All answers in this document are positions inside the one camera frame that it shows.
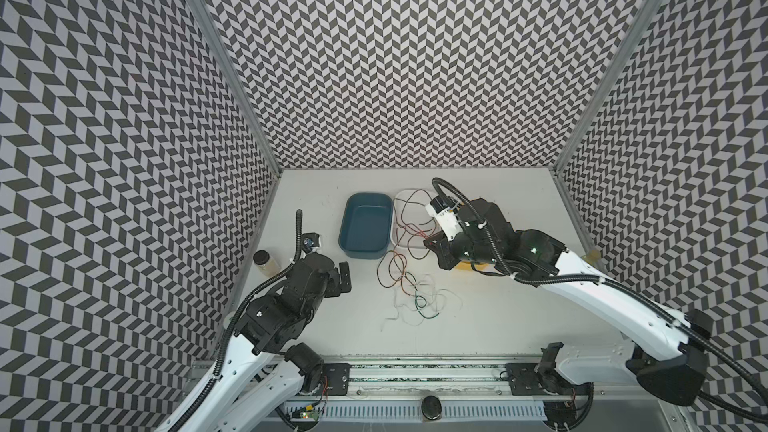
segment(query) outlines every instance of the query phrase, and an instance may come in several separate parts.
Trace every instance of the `yellow object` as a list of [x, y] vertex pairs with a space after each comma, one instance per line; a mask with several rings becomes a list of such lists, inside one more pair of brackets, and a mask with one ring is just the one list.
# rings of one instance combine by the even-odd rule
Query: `yellow object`
[[[475, 268], [477, 270], [485, 270], [485, 268], [488, 266], [488, 264], [475, 264]], [[456, 265], [454, 270], [468, 270], [470, 272], [474, 272], [472, 270], [472, 264], [469, 262], [459, 262], [458, 265]]]
[[581, 258], [584, 260], [584, 262], [590, 264], [592, 267], [597, 267], [598, 261], [600, 258], [602, 258], [602, 254], [600, 254], [599, 250], [593, 248], [586, 255], [582, 255]]

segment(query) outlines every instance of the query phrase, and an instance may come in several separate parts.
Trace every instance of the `green wire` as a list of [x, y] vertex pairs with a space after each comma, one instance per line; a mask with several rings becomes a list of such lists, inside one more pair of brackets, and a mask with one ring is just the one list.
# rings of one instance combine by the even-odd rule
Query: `green wire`
[[[419, 299], [424, 301], [424, 305], [419, 305], [418, 304], [418, 300]], [[416, 311], [418, 312], [418, 314], [421, 315], [422, 317], [424, 317], [425, 319], [435, 318], [438, 315], [440, 315], [440, 312], [435, 312], [435, 314], [433, 316], [427, 317], [426, 315], [424, 315], [422, 313], [422, 309], [427, 306], [428, 302], [427, 302], [426, 297], [424, 297], [423, 295], [419, 295], [417, 291], [414, 291], [414, 293], [413, 293], [413, 304], [416, 306]]]

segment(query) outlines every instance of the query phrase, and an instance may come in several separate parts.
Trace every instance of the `metal bracket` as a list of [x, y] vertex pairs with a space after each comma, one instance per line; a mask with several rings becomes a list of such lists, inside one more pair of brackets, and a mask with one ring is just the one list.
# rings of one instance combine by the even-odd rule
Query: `metal bracket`
[[544, 391], [538, 374], [534, 371], [538, 364], [506, 364], [507, 382], [512, 395], [550, 395]]
[[329, 396], [346, 395], [350, 386], [350, 365], [342, 363], [325, 364], [322, 366], [322, 374], [328, 379]]

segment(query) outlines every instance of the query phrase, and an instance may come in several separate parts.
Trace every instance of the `wire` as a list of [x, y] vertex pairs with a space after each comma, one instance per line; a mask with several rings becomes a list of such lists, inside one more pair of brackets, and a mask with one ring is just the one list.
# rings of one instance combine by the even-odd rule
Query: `wire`
[[581, 410], [581, 414], [576, 417], [576, 420], [572, 424], [563, 423], [563, 427], [559, 428], [557, 422], [553, 422], [552, 425], [550, 425], [549, 420], [544, 422], [544, 425], [549, 427], [550, 430], [572, 430], [576, 427], [580, 426], [584, 419], [587, 418], [587, 414], [589, 414], [589, 411], [592, 409], [592, 403], [594, 402], [594, 383], [589, 382], [587, 383], [587, 402], [584, 403], [580, 408], [576, 408], [574, 410]]
[[576, 389], [571, 388], [571, 399], [565, 403], [565, 407], [571, 408], [576, 404]]
[[[435, 187], [437, 194], [440, 195], [440, 197], [443, 198], [443, 200], [445, 200], [446, 203], [450, 203], [450, 202], [448, 200], [448, 197], [442, 190], [441, 186], [448, 189], [451, 193], [456, 194], [456, 196], [462, 202], [464, 202], [464, 204], [466, 204], [467, 207], [469, 207], [469, 209], [472, 211], [472, 214], [474, 214], [475, 218], [479, 222], [482, 221], [482, 216], [480, 216], [477, 209], [472, 205], [472, 203], [469, 200], [467, 200], [464, 194], [462, 194], [458, 189], [456, 189], [456, 187], [452, 186], [447, 181], [438, 177], [435, 177], [432, 180], [432, 185]], [[509, 268], [509, 264], [507, 264], [507, 261], [503, 259], [503, 257], [498, 251], [498, 246], [496, 245], [496, 242], [491, 236], [489, 227], [484, 227], [483, 230], [485, 231], [485, 237], [490, 243], [491, 249], [493, 250], [493, 255], [494, 255], [494, 258], [496, 259], [496, 263], [501, 264], [506, 274], [512, 275], [513, 272]], [[568, 274], [568, 275], [562, 275], [562, 276], [555, 276], [555, 277], [547, 278], [540, 281], [533, 281], [533, 280], [528, 280], [526, 278], [523, 278], [518, 274], [514, 277], [514, 280], [522, 284], [548, 285], [548, 284], [562, 284], [566, 282], [600, 282], [600, 276], [590, 275], [590, 274]], [[650, 300], [648, 297], [645, 297], [644, 295], [636, 292], [635, 290], [629, 288], [624, 284], [621, 284], [620, 282], [616, 282], [613, 280], [605, 280], [604, 284], [609, 287], [615, 288], [616, 290], [619, 290], [629, 295], [633, 299], [637, 300], [638, 302], [642, 303], [651, 311], [655, 312], [660, 318], [665, 320], [668, 324], [683, 331], [683, 333], [686, 334], [689, 339], [692, 339], [694, 342], [698, 343], [698, 345], [700, 345], [702, 349], [710, 352], [719, 360], [722, 360], [725, 363], [725, 365], [733, 369], [734, 372], [736, 372], [742, 379], [744, 379], [745, 382], [747, 382], [752, 387], [752, 389], [757, 393], [757, 395], [763, 401], [763, 405], [768, 407], [768, 390], [760, 382], [759, 376], [756, 377], [750, 374], [750, 372], [747, 369], [744, 369], [744, 367], [742, 367], [741, 364], [739, 364], [731, 356], [726, 354], [724, 350], [716, 347], [714, 344], [709, 342], [705, 337], [702, 337], [696, 331], [686, 326], [686, 324], [683, 324], [677, 321], [669, 312], [665, 311], [661, 306], [659, 306], [656, 302]], [[737, 415], [741, 418], [752, 420], [753, 422], [757, 422], [758, 424], [768, 424], [768, 414], [755, 414], [751, 410], [739, 408], [733, 404], [729, 404], [728, 402], [725, 402], [723, 399], [710, 395], [707, 392], [704, 392], [703, 390], [699, 391], [698, 397], [702, 400], [711, 402], [717, 407], [723, 408], [728, 412], [731, 412], [732, 414]], [[584, 414], [586, 414], [587, 411], [589, 411], [589, 408], [587, 408], [584, 411]]]
[[475, 264], [476, 264], [476, 262], [470, 262], [469, 266], [472, 267], [473, 271], [475, 271], [475, 272], [477, 272], [479, 274], [487, 275], [489, 277], [506, 277], [505, 274], [502, 274], [502, 273], [499, 273], [499, 272], [486, 272], [486, 271], [482, 271], [482, 270], [477, 270], [475, 268]]
[[317, 424], [320, 422], [320, 420], [315, 420], [314, 422], [293, 422], [290, 417], [288, 417], [288, 415], [283, 412], [282, 405], [278, 405], [275, 408], [275, 412], [277, 412], [277, 416], [283, 421], [285, 425], [290, 427], [292, 430], [298, 430], [298, 432], [306, 432], [307, 430], [317, 426]]
[[[415, 205], [415, 206], [421, 206], [425, 207], [426, 205], [422, 202], [416, 202], [413, 199], [414, 195], [416, 195], [418, 192], [424, 192], [427, 195], [428, 200], [432, 200], [432, 196], [430, 195], [429, 191], [425, 190], [424, 188], [417, 188], [413, 192], [411, 192], [411, 195], [408, 196], [408, 198], [399, 198], [395, 197], [395, 200], [403, 202], [403, 206], [400, 209], [400, 213], [395, 213], [395, 225], [398, 227], [398, 229], [395, 230], [395, 247], [405, 247], [408, 249], [408, 254], [411, 255], [411, 257], [414, 260], [421, 260], [423, 258], [426, 258], [429, 255], [429, 250], [426, 251], [426, 253], [421, 256], [417, 257], [413, 254], [413, 251], [411, 250], [411, 240], [414, 239], [414, 237], [418, 237], [420, 239], [427, 239], [430, 235], [434, 234], [438, 230], [437, 222], [434, 218], [430, 218], [427, 222], [423, 222], [421, 224], [414, 224], [411, 222], [406, 222], [405, 220], [405, 212], [406, 207], [408, 205]], [[432, 228], [430, 229], [422, 229], [422, 226], [426, 226], [427, 224], [432, 224]], [[406, 240], [406, 244], [402, 245], [400, 242], [408, 235], [408, 239]]]
[[322, 403], [322, 410], [320, 411], [320, 415], [318, 415], [317, 420], [320, 421], [320, 418], [323, 417], [326, 414], [326, 407], [328, 407], [328, 376], [326, 376], [326, 386], [322, 389], [322, 392], [326, 396], [326, 401]]
[[[419, 299], [424, 301], [424, 305], [419, 305], [419, 303], [418, 303]], [[428, 302], [427, 302], [426, 297], [424, 297], [423, 295], [419, 295], [418, 292], [415, 292], [413, 294], [413, 304], [416, 306], [416, 311], [418, 312], [418, 314], [421, 315], [422, 317], [424, 317], [427, 320], [433, 319], [433, 318], [437, 317], [438, 315], [440, 315], [440, 312], [435, 312], [435, 314], [430, 316], [430, 317], [427, 317], [426, 315], [424, 315], [424, 313], [422, 312], [422, 309], [427, 307]]]

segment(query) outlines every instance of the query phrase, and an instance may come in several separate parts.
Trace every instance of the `jar lid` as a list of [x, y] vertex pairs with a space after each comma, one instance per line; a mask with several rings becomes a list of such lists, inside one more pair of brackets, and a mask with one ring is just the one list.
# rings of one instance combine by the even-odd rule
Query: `jar lid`
[[259, 250], [254, 254], [254, 262], [256, 265], [264, 265], [270, 261], [270, 253], [266, 250]]

